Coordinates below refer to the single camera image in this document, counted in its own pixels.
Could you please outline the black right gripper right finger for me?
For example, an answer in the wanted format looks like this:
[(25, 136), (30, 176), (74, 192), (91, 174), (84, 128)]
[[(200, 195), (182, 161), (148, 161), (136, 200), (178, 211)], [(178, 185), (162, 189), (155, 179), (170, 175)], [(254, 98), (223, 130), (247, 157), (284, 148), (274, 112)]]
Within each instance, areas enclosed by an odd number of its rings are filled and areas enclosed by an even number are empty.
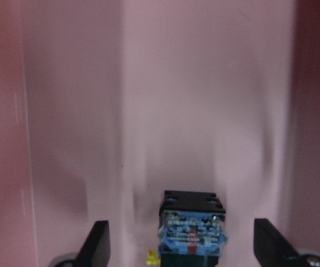
[(254, 220), (253, 250), (263, 267), (320, 266), (320, 254), (300, 253), (266, 218)]

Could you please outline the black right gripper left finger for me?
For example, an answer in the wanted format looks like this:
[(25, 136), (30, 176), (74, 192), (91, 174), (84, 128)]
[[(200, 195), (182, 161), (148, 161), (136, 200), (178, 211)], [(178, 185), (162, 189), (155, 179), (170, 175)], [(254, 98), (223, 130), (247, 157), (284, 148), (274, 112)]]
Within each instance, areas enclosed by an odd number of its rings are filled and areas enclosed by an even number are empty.
[(107, 267), (110, 247), (109, 222), (96, 221), (75, 259), (75, 266)]

